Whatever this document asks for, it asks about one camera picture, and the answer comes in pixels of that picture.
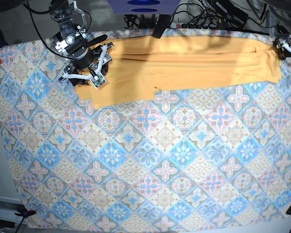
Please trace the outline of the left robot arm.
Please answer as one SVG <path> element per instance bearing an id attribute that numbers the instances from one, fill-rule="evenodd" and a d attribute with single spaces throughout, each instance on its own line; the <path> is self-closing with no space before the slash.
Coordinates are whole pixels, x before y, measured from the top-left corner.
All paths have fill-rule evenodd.
<path id="1" fill-rule="evenodd" d="M 291 19 L 279 15 L 274 9 L 275 7 L 279 10 L 291 13 L 291 0 L 263 0 L 262 2 L 269 6 L 269 9 L 277 19 L 284 22 L 287 26 L 291 26 Z M 273 45 L 277 49 L 280 60 L 291 57 L 291 33 L 277 36 Z"/>

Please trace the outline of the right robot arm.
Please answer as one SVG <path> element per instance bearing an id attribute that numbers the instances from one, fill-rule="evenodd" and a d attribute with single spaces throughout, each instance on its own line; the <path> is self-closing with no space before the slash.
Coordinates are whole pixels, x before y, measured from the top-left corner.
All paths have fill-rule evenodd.
<path id="1" fill-rule="evenodd" d="M 64 68 L 59 82 L 69 80 L 73 86 L 92 85 L 98 88 L 106 83 L 109 62 L 108 49 L 113 43 L 104 44 L 103 34 L 86 39 L 85 12 L 75 0 L 53 0 L 49 4 L 51 18 L 59 24 L 60 31 L 52 38 L 57 53 L 70 61 Z"/>

